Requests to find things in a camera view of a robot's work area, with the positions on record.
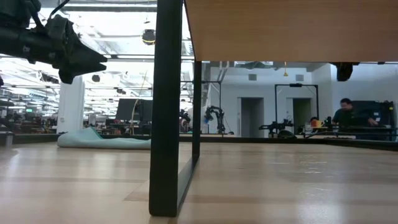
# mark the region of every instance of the person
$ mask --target person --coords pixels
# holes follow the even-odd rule
[[[340,101],[341,109],[336,111],[332,123],[339,126],[377,126],[371,111],[356,111],[350,99],[344,98]]]

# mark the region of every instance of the metal stand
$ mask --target metal stand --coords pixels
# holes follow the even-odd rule
[[[277,92],[277,87],[278,86],[289,86],[292,88],[301,88],[303,86],[313,86],[315,87],[315,95],[317,98],[317,118],[319,119],[319,95],[318,95],[318,85],[305,85],[301,83],[294,83],[294,84],[275,84],[275,121],[278,122],[278,92]]]

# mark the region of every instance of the door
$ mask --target door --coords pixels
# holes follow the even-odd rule
[[[259,126],[264,124],[264,99],[240,98],[238,118],[239,136],[243,138],[263,138]]]
[[[310,122],[312,117],[311,99],[293,99],[294,133],[298,134],[298,128]]]
[[[242,137],[242,132],[241,132],[241,125],[242,125],[242,98],[238,97],[238,119],[237,119],[237,137]]]
[[[294,116],[293,116],[293,98],[286,98],[286,115],[285,118],[289,121],[292,121],[294,124]],[[294,132],[294,127],[285,127],[286,130]]]

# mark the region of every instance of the orange object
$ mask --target orange object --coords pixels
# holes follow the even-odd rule
[[[319,121],[319,120],[315,120],[315,119],[311,121],[311,127],[314,127],[314,128],[320,128],[324,124],[325,123],[323,121]]]

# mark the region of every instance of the white column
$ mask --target white column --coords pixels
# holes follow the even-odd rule
[[[88,115],[88,124],[92,124],[95,127],[95,124],[96,124],[96,115],[95,114]]]
[[[71,85],[61,83],[57,133],[83,129],[85,83],[82,76],[73,79]]]

